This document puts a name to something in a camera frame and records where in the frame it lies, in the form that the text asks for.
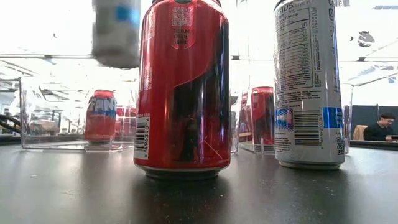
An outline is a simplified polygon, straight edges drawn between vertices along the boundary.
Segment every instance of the black table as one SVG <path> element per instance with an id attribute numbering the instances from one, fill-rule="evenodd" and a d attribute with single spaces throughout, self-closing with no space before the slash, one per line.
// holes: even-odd
<path id="1" fill-rule="evenodd" d="M 217 179 L 156 181 L 132 152 L 0 147 L 0 223 L 398 223 L 398 152 L 351 149 L 340 171 L 239 151 Z"/>

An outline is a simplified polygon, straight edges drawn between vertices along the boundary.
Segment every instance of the black shirt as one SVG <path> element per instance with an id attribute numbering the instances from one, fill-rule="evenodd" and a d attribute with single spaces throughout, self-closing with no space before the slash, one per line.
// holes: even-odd
<path id="1" fill-rule="evenodd" d="M 382 128 L 376 123 L 365 128 L 363 134 L 366 141 L 385 141 L 386 136 L 393 135 L 394 131 L 390 127 Z"/>

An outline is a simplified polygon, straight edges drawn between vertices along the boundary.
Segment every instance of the dark hair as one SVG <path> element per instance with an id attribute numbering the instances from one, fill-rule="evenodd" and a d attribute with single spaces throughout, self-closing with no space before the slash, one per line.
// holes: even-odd
<path id="1" fill-rule="evenodd" d="M 395 119 L 396 117 L 392 114 L 392 113 L 384 113 L 380 116 L 380 119 L 384 118 L 384 119 Z"/>

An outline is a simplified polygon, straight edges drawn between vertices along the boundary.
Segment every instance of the man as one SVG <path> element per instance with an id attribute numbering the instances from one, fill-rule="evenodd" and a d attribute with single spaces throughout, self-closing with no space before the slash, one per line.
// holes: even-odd
<path id="1" fill-rule="evenodd" d="M 372 124 L 365 128 L 364 137 L 366 141 L 392 141 L 391 136 L 394 131 L 390 127 L 395 120 L 392 113 L 384 113 L 380 116 L 380 120 L 376 124 Z"/>

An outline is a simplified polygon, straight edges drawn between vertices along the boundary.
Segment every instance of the silver soda can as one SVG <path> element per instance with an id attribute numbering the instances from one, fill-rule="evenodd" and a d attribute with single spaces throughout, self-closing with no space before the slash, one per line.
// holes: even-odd
<path id="1" fill-rule="evenodd" d="M 333 1 L 279 1 L 274 12 L 276 159 L 339 169 L 345 152 Z"/>
<path id="2" fill-rule="evenodd" d="M 109 67 L 138 67 L 141 0 L 93 0 L 93 7 L 93 56 Z"/>

